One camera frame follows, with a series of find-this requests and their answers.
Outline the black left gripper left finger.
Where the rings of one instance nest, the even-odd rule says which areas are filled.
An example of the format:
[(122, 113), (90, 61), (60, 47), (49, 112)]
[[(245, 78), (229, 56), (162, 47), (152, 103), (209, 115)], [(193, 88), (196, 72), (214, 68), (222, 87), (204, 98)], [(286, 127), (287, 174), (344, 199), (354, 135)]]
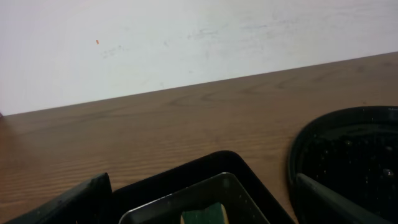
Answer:
[(111, 193), (109, 175), (98, 174), (8, 224), (96, 223)]

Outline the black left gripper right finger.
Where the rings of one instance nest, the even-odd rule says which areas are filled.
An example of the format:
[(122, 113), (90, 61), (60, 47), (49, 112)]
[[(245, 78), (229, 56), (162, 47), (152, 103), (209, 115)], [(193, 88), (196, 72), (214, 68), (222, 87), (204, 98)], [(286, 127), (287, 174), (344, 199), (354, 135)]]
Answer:
[(390, 224), (301, 173), (294, 184), (294, 210), (300, 223)]

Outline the black rectangular tray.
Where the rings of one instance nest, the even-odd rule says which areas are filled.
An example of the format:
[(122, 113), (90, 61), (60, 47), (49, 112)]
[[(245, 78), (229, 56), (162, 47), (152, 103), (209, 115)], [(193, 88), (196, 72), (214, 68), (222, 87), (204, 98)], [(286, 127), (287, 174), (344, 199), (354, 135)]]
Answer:
[(220, 203), (230, 223), (292, 223), (245, 161), (217, 151), (113, 193), (110, 223), (177, 222)]

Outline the green and yellow sponge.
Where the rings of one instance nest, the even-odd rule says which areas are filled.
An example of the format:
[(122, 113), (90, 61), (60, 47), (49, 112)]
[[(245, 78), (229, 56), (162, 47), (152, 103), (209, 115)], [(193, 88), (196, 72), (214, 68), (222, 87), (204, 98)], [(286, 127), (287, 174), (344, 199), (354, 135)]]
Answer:
[(214, 203), (201, 210), (183, 212), (180, 216), (181, 224), (229, 224), (226, 209), (221, 203)]

